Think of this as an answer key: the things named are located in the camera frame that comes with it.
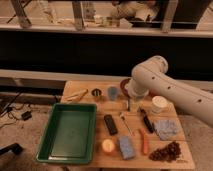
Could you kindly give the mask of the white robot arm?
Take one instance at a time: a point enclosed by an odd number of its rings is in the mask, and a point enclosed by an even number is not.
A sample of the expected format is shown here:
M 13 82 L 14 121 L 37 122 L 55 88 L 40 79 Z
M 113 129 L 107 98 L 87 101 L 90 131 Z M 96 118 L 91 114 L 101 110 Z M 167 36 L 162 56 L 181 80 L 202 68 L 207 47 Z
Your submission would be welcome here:
M 137 64 L 127 84 L 128 95 L 142 99 L 152 91 L 213 128 L 213 94 L 172 79 L 167 71 L 168 62 L 159 55 Z

